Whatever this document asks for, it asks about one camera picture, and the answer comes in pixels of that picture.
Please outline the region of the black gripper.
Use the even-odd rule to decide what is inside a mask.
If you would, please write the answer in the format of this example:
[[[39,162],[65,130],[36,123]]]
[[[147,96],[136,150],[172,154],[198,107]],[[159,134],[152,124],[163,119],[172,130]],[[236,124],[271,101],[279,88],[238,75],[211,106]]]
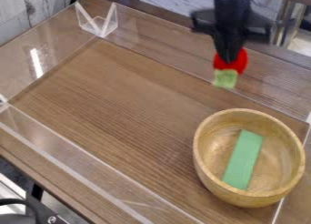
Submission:
[[[191,14],[192,31],[212,36],[220,59],[227,63],[236,60],[246,41],[268,43],[272,35],[272,22],[252,10],[243,16],[230,15],[216,19],[214,9],[196,10]]]

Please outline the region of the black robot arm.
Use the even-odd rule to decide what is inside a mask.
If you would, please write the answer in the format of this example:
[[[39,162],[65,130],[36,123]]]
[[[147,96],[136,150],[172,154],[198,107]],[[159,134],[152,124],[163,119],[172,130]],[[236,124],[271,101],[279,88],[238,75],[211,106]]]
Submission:
[[[251,9],[251,0],[214,0],[214,7],[191,13],[192,31],[210,35],[220,59],[236,60],[247,41],[268,43],[272,21]]]

